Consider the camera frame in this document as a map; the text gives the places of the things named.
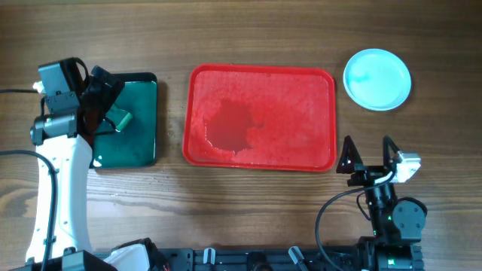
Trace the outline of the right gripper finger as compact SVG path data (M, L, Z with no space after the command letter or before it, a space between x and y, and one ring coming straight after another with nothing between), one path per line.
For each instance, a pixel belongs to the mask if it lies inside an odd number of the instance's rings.
M397 154L400 151L398 146L393 142L393 140L388 136L383 137L383 165L390 166L393 154Z
M336 173L352 174L364 170L364 164L352 138L347 135L343 140L343 148L337 164Z

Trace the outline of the green scrubbing sponge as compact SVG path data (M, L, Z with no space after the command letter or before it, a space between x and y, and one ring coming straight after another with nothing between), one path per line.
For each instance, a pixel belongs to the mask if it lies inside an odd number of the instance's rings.
M116 104L110 107L105 115L107 121L116 132L121 132L133 119L128 111L119 108Z

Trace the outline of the light blue plate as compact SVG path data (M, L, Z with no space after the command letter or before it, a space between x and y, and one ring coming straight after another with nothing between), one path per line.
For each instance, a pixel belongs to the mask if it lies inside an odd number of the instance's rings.
M406 64L395 54L371 48L355 53L343 70L348 96L371 111L391 111L409 97L412 79Z

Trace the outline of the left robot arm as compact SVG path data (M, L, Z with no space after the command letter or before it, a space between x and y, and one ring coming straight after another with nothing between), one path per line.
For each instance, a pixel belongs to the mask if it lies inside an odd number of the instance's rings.
M41 65L38 72L41 113L30 130L38 203L25 269L166 269L148 238L95 256L87 229L89 171L150 166L156 159L156 76L88 69L76 58Z

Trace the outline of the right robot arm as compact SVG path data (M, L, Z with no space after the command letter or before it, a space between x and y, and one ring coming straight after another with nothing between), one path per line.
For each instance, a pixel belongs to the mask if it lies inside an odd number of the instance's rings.
M428 209L413 197L399 198L396 184L404 184L421 167L421 157L400 150L390 137L383 139L383 164L366 166L350 136L336 169L349 174L347 185L362 187L374 235L358 240L357 270L424 270L423 253L418 245L426 225Z

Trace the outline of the black tray with water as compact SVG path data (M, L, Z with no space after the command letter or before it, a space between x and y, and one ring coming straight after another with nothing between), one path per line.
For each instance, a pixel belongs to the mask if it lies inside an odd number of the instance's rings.
M150 72L117 74L125 82L115 104L132 114L121 131L103 121L96 131L92 169L151 166L156 158L157 77Z

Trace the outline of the red plastic tray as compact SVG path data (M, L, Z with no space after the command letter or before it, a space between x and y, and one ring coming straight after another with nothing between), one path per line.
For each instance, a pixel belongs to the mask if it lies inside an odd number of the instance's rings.
M195 166L327 171L337 159L334 79L317 68L199 65L182 152Z

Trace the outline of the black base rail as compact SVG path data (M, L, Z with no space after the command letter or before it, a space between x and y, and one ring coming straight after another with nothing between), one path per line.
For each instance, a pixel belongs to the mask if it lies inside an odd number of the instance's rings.
M423 271L421 248L328 246L325 252L297 246L284 249L164 248L165 270L250 271L250 270L387 270Z

